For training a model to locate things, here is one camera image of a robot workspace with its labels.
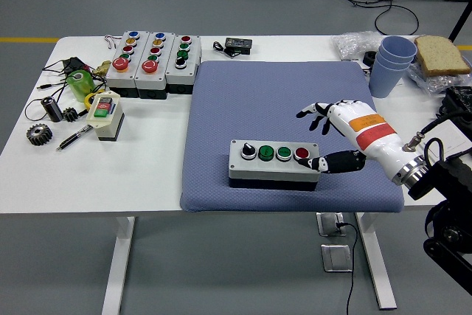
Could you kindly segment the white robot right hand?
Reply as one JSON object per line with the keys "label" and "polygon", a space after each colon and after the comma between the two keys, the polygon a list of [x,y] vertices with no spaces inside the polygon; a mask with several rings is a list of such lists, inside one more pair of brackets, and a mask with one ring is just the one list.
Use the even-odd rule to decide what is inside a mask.
{"label": "white robot right hand", "polygon": [[333,126],[366,158],[377,161],[386,177],[396,185],[408,184],[408,179],[424,167],[424,158],[419,153],[404,150],[404,143],[394,128],[360,100],[312,103],[296,116],[302,118],[308,114],[314,115],[311,131],[326,119],[323,135]]}

